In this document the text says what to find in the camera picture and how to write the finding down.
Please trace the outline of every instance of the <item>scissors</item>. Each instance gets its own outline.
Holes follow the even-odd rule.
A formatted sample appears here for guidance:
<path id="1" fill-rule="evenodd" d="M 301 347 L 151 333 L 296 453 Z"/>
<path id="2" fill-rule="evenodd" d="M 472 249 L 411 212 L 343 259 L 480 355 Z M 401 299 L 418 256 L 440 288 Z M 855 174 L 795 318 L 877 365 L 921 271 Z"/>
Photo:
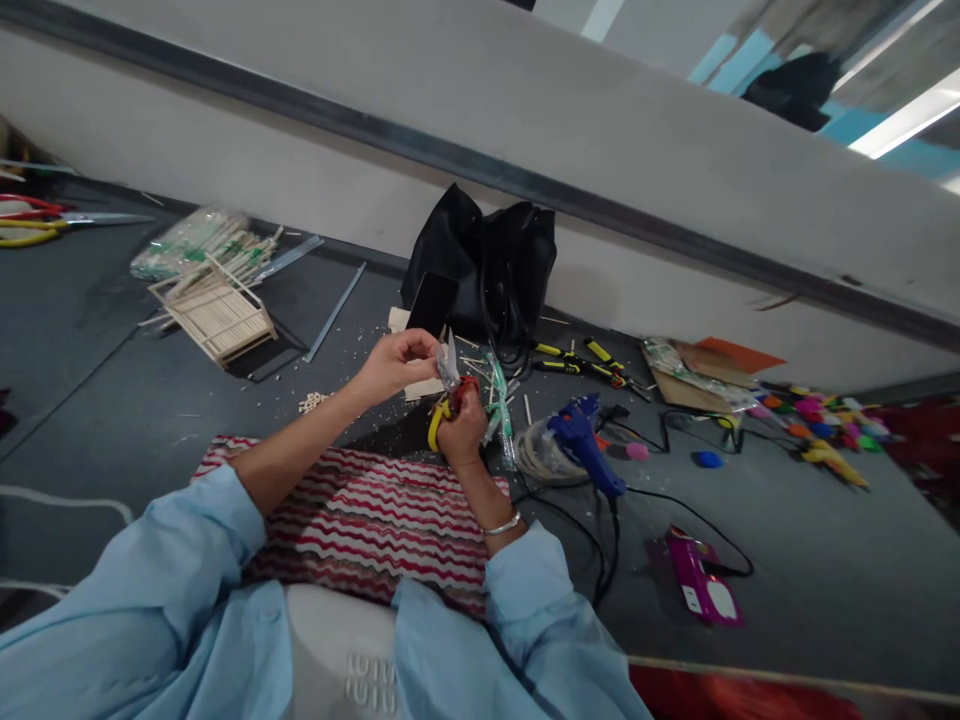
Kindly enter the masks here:
<path id="1" fill-rule="evenodd" d="M 86 225 L 131 225 L 134 223 L 153 222 L 154 218 L 147 215 L 130 215 L 127 213 L 81 213 L 68 212 L 66 205 L 37 200 L 23 195 L 0 194 L 0 213 L 2 203 L 6 201 L 26 205 L 25 209 L 0 214 L 0 228 L 21 228 L 40 230 L 38 233 L 28 233 L 22 237 L 4 238 L 0 235 L 0 248 L 29 247 L 39 245 L 60 235 L 60 231 L 69 227 Z"/>
<path id="2" fill-rule="evenodd" d="M 427 430 L 427 444 L 433 452 L 440 452 L 440 446 L 437 445 L 437 431 L 440 429 L 441 420 L 452 420 L 456 417 L 460 412 L 460 404 L 466 389 L 472 385 L 477 394 L 480 394 L 479 380 L 457 372 L 457 348 L 452 332 L 450 343 L 447 345 L 446 360 L 441 358 L 441 353 L 437 353 L 437 370 L 440 372 L 440 382 L 443 383 L 447 392 L 440 402 L 433 406 L 433 416 L 430 418 L 430 428 Z"/>

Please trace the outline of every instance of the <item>black handbag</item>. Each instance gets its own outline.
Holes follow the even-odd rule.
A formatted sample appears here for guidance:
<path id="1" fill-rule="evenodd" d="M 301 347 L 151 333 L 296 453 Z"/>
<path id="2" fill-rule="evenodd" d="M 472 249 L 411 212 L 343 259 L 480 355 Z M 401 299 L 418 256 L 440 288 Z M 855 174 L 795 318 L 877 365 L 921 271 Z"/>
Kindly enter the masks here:
<path id="1" fill-rule="evenodd" d="M 520 202 L 486 217 L 456 183 L 430 213 L 400 294 L 410 309 L 424 273 L 459 283 L 454 332 L 489 341 L 502 364 L 526 362 L 557 258 L 552 210 Z"/>

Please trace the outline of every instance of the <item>hand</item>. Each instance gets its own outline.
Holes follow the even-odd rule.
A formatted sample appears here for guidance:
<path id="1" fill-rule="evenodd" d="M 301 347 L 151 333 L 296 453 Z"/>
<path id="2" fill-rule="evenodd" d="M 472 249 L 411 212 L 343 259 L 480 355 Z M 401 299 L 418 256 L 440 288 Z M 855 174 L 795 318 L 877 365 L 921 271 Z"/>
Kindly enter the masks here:
<path id="1" fill-rule="evenodd" d="M 487 432 L 487 414 L 473 387 L 463 393 L 460 414 L 455 420 L 443 420 L 437 429 L 437 445 L 450 467 L 457 468 L 480 461 L 480 441 Z"/>
<path id="2" fill-rule="evenodd" d="M 426 330 L 411 329 L 384 335 L 347 388 L 367 406 L 379 405 L 410 383 L 439 377 L 436 354 L 440 343 Z"/>

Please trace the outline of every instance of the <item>bracelet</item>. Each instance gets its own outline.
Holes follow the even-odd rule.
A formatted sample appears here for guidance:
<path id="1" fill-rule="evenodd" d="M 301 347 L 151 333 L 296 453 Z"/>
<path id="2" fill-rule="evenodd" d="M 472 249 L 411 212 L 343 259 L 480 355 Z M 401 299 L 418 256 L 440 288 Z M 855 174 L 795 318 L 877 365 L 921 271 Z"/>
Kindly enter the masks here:
<path id="1" fill-rule="evenodd" d="M 513 518 L 511 518 L 510 522 L 508 522 L 506 525 L 501 525 L 500 527 L 494 528 L 493 530 L 484 530 L 483 528 L 480 528 L 480 529 L 483 530 L 483 534 L 486 535 L 487 537 L 490 537 L 491 535 L 500 535 L 501 533 L 507 532 L 507 530 L 513 530 L 517 525 L 520 524 L 520 521 L 522 519 L 523 518 L 520 517 L 520 511 L 517 510 L 513 514 Z"/>

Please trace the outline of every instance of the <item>red and white striped fabric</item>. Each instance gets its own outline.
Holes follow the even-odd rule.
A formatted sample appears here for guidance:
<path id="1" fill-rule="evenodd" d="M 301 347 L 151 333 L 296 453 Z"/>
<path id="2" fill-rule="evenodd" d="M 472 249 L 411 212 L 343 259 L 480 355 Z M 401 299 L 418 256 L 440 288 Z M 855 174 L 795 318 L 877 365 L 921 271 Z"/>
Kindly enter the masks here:
<path id="1" fill-rule="evenodd" d="M 218 435 L 191 482 L 257 442 Z M 406 575 L 484 616 L 483 533 L 446 468 L 330 448 L 266 524 L 246 569 L 252 581 L 316 583 L 386 605 Z"/>

